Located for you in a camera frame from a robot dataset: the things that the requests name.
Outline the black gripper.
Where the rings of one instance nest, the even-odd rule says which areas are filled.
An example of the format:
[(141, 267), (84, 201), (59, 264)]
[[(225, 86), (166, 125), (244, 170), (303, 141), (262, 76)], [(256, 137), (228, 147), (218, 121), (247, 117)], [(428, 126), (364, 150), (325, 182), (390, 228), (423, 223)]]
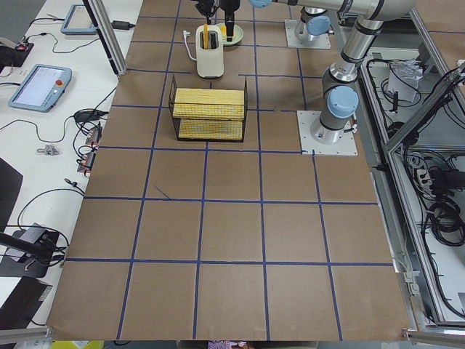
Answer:
[(218, 5), (215, 0), (196, 0), (195, 8), (201, 15), (205, 15), (206, 24), (211, 25), (211, 17), (218, 10)]
[(219, 0), (219, 7), (225, 12), (226, 40), (231, 42), (235, 28), (234, 12), (240, 8), (240, 0)]

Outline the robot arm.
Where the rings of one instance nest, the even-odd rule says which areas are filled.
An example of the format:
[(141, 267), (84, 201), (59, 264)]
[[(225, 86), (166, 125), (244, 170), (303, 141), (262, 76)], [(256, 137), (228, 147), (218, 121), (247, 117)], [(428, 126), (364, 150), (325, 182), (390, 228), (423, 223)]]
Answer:
[[(234, 34), (235, 12), (240, 8), (240, 1), (217, 1), (219, 8), (225, 13), (226, 38), (231, 41)], [(331, 20), (326, 15), (327, 9), (302, 5), (301, 17), (293, 26), (291, 38), (300, 44), (314, 41), (326, 35), (331, 29)]]
[(340, 58), (325, 71), (322, 77), (324, 107), (318, 119), (313, 121), (310, 133), (317, 142), (333, 145), (340, 141), (344, 127), (357, 109), (359, 97), (352, 89), (357, 72), (363, 63), (374, 39), (381, 31), (383, 23), (406, 15), (415, 1), (285, 1), (289, 6), (301, 6), (301, 23), (298, 28), (303, 33), (297, 37), (305, 39), (326, 32), (323, 24), (328, 10), (342, 15), (355, 13), (355, 21), (349, 38), (346, 40)]

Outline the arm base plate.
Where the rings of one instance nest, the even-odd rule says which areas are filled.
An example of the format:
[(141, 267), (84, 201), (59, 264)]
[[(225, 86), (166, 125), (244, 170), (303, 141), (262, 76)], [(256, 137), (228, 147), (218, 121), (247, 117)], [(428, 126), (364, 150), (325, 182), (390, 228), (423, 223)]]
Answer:
[(301, 20), (285, 20), (287, 47), (304, 49), (330, 49), (331, 43), (327, 33), (311, 35)]
[(320, 111), (297, 111), (296, 114), (304, 155), (357, 156), (354, 132), (348, 121), (341, 131), (325, 132), (312, 128), (320, 120)]

